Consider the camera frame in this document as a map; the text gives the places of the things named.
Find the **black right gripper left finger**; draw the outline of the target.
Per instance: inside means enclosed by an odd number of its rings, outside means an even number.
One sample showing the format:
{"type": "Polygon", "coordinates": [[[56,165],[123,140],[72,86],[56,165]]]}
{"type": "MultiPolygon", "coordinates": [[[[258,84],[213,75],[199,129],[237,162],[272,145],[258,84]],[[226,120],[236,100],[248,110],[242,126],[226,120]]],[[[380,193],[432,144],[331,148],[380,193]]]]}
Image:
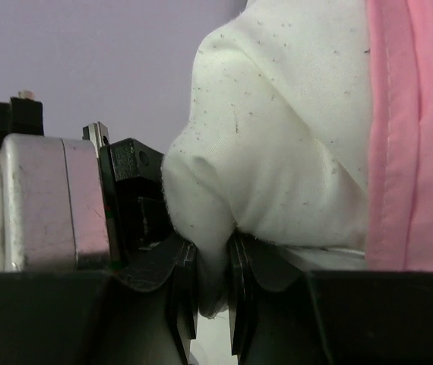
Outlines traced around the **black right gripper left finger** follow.
{"type": "Polygon", "coordinates": [[[0,273],[0,364],[186,364],[195,264],[172,234],[117,274],[0,273]]]}

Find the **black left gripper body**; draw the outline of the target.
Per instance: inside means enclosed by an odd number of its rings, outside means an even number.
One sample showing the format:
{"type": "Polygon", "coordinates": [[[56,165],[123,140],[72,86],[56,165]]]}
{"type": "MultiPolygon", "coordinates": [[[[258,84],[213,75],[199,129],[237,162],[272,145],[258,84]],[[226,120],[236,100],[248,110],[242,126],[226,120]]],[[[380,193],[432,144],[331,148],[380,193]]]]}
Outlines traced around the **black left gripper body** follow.
{"type": "Polygon", "coordinates": [[[100,149],[111,269],[120,270],[172,232],[163,197],[163,154],[127,138],[100,149]]]}

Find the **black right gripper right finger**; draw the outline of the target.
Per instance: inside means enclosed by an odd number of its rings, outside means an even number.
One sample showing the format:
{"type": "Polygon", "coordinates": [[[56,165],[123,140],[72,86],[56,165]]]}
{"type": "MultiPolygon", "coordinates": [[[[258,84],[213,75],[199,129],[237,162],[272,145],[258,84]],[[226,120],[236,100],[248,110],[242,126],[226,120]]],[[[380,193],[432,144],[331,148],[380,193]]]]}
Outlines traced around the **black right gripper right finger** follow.
{"type": "Polygon", "coordinates": [[[322,271],[229,239],[241,364],[433,364],[433,273],[322,271]]]}

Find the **white pillow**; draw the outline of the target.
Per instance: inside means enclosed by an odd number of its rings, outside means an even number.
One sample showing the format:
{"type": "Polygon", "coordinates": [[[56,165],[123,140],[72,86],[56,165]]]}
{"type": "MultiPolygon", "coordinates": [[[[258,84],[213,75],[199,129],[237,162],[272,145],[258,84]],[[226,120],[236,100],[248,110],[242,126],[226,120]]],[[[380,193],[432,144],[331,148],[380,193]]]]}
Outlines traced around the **white pillow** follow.
{"type": "Polygon", "coordinates": [[[368,52],[363,1],[250,1],[200,44],[162,177],[198,248],[203,316],[225,305],[235,231],[312,268],[365,267],[368,52]]]}

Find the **pink rose-print pillowcase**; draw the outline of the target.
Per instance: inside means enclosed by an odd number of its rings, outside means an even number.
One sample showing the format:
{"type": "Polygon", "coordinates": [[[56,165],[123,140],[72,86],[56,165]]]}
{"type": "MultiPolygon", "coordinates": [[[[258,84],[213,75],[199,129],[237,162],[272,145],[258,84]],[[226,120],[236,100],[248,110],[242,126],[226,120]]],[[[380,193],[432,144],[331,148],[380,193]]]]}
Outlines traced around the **pink rose-print pillowcase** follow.
{"type": "Polygon", "coordinates": [[[433,271],[433,1],[370,1],[366,260],[433,271]]]}

